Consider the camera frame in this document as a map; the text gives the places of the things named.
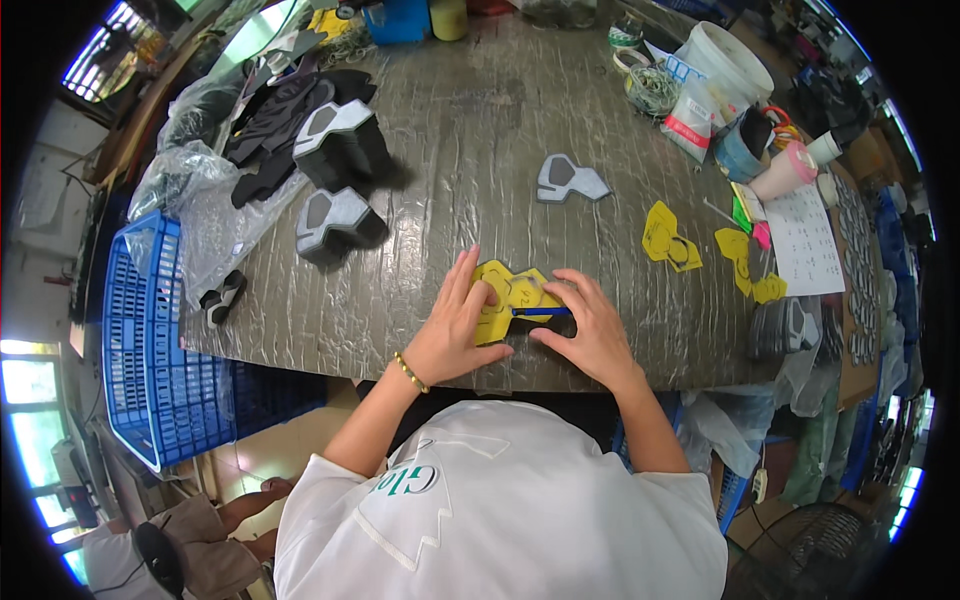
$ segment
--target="bracelet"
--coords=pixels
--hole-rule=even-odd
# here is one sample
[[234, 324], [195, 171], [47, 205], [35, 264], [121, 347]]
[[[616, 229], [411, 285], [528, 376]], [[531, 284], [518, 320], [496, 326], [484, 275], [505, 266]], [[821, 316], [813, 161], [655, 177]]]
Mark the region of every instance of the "bracelet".
[[403, 362], [403, 355], [399, 352], [394, 352], [394, 358], [396, 359], [396, 363], [400, 365], [400, 368], [403, 370], [403, 372], [406, 373], [410, 377], [410, 380], [414, 382], [414, 385], [420, 388], [420, 391], [424, 394], [429, 394], [430, 386], [424, 384], [417, 378], [416, 375], [414, 375], [414, 372], [410, 371], [410, 367], [407, 367], [407, 364]]

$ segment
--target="yellow container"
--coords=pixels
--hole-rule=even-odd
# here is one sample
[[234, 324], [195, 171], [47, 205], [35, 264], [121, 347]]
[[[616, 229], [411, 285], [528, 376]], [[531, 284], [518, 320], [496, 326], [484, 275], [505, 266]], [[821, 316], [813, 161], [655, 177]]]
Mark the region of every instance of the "yellow container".
[[430, 0], [433, 35], [455, 41], [467, 34], [467, 0]]

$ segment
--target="green sticky note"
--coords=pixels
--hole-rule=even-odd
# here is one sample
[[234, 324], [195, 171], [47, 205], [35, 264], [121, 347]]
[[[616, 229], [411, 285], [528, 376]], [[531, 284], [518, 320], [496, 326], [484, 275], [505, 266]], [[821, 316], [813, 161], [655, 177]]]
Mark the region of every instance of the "green sticky note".
[[733, 197], [733, 220], [748, 234], [754, 230], [754, 224], [747, 218], [747, 213], [743, 212], [743, 206], [736, 196]]

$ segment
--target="gray tabletop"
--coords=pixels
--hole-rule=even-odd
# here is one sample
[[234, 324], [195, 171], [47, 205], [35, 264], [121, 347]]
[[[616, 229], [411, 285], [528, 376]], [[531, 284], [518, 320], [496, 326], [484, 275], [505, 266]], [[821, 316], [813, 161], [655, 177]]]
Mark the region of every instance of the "gray tabletop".
[[[308, 185], [240, 269], [244, 297], [217, 330], [201, 316], [180, 323], [196, 351], [286, 369], [379, 378], [425, 321], [460, 249], [481, 246], [519, 272], [550, 277], [572, 267], [596, 278], [626, 326], [654, 389], [771, 380], [779, 365], [746, 357], [752, 299], [713, 233], [729, 227], [704, 198], [730, 210], [732, 193], [712, 164], [697, 163], [636, 114], [611, 62], [606, 27], [539, 31], [508, 15], [471, 22], [470, 35], [384, 47], [350, 65], [373, 74], [372, 108], [409, 182], [369, 201], [390, 228], [377, 250], [354, 252], [322, 274], [294, 250]], [[543, 160], [565, 153], [593, 167], [613, 193], [594, 204], [534, 201]], [[704, 266], [675, 273], [640, 245], [646, 214], [664, 201]], [[572, 333], [569, 318], [550, 326]], [[515, 321], [516, 354], [451, 381], [477, 390], [587, 391], [597, 384]]]

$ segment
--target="pink cup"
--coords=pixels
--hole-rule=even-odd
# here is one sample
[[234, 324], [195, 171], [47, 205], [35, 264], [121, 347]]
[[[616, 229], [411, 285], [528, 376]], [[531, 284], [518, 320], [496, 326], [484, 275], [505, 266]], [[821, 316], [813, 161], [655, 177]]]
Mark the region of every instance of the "pink cup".
[[774, 156], [770, 168], [750, 182], [750, 189], [763, 202], [769, 202], [792, 192], [801, 185], [812, 183], [817, 177], [817, 163], [798, 141], [787, 144], [783, 152]]

